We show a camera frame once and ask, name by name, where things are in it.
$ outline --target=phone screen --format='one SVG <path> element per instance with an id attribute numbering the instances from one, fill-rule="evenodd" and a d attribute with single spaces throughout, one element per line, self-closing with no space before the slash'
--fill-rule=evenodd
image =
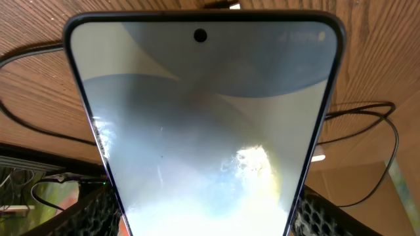
<path id="1" fill-rule="evenodd" d="M 321 22 L 75 27 L 68 53 L 131 233 L 287 231 L 337 44 Z"/>

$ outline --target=battery icon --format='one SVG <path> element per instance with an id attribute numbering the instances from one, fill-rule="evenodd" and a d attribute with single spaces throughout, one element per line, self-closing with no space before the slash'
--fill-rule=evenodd
<path id="1" fill-rule="evenodd" d="M 325 38 L 326 38 L 326 33 L 324 31 L 321 31 L 320 34 L 318 35 L 318 42 L 324 41 Z"/>

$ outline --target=wooden surface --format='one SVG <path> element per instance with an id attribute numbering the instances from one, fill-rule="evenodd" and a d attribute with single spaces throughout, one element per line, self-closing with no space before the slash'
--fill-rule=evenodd
<path id="1" fill-rule="evenodd" d="M 384 169 L 384 163 L 373 163 L 312 171 L 306 185 L 332 203 L 345 205 L 365 197 L 375 186 Z M 389 176 L 370 199 L 343 210 L 381 235 L 415 235 Z"/>
<path id="2" fill-rule="evenodd" d="M 66 20 L 92 10 L 197 9 L 210 0 L 4 0 L 0 3 L 0 53 L 59 40 Z M 400 133 L 398 162 L 420 206 L 420 6 L 419 1 L 242 0 L 244 9 L 314 9 L 336 14 L 348 43 L 330 110 L 391 101 Z M 25 58 L 0 71 L 0 99 L 39 127 L 92 140 L 63 52 Z M 344 136 L 374 118 L 348 115 L 324 125 L 321 140 Z M 358 137 L 324 146 L 327 158 L 311 170 L 368 164 L 389 158 L 391 129 L 381 123 Z M 0 142 L 100 163 L 95 147 L 26 130 L 0 115 Z"/>

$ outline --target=wooden table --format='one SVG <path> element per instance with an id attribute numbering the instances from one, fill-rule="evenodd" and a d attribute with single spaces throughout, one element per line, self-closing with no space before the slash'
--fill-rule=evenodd
<path id="1" fill-rule="evenodd" d="M 0 3 L 0 53 L 59 40 L 66 20 L 93 10 L 197 9 L 211 0 L 4 0 Z M 420 186 L 420 6 L 409 0 L 241 0 L 243 9 L 311 9 L 336 14 L 347 30 L 347 48 L 330 110 L 391 101 L 400 133 L 398 164 L 410 186 Z M 93 140 L 63 52 L 13 62 L 0 71 L 0 99 L 17 116 L 55 132 Z M 322 140 L 350 134 L 374 121 L 347 115 L 324 125 Z M 52 138 L 0 115 L 0 142 L 99 163 L 93 146 Z M 324 146 L 327 158 L 311 170 L 386 160 L 394 136 L 386 123 Z M 415 188 L 414 195 L 420 196 Z"/>

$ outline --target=phone bezel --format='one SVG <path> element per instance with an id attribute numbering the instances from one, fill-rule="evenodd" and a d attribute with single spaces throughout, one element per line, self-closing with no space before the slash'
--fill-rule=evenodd
<path id="1" fill-rule="evenodd" d="M 89 102 L 87 100 L 82 80 L 77 71 L 74 57 L 72 55 L 71 48 L 71 36 L 73 30 L 87 22 L 321 22 L 327 24 L 337 37 L 337 51 L 335 53 L 333 65 L 327 80 L 327 86 L 322 98 L 322 103 L 318 116 L 316 119 L 316 124 L 314 127 L 314 132 L 310 139 L 308 146 L 308 151 L 304 160 L 302 167 L 301 175 L 299 182 L 295 191 L 291 209 L 289 211 L 289 216 L 287 217 L 287 222 L 285 229 L 283 229 L 283 235 L 286 236 L 289 233 L 291 221 L 293 219 L 296 206 L 298 203 L 299 194 L 303 188 L 303 184 L 308 174 L 310 158 L 312 157 L 314 148 L 316 146 L 316 141 L 321 132 L 322 123 L 324 122 L 324 117 L 327 112 L 327 105 L 333 94 L 333 88 L 341 65 L 341 60 L 343 58 L 343 52 L 345 49 L 345 29 L 341 21 L 334 15 L 328 12 L 322 11 L 312 11 L 312 10 L 178 10 L 178 11 L 135 11 L 135 12 L 89 12 L 79 14 L 70 18 L 67 24 L 64 26 L 63 33 L 63 44 L 64 50 L 68 57 L 70 63 L 70 68 L 72 70 L 75 82 L 82 98 L 83 107 L 88 116 L 89 124 L 94 133 L 95 141 L 98 145 L 98 132 L 96 127 L 93 125 L 93 115 L 89 107 Z M 119 197 L 114 178 L 109 166 L 109 163 L 106 158 L 103 157 L 101 147 L 98 146 L 102 162 L 105 166 L 105 171 L 107 176 L 111 181 L 112 188 L 117 197 L 119 208 L 122 212 L 123 220 L 127 226 L 127 229 L 130 235 L 133 235 L 130 225 L 127 221 L 125 211 Z"/>

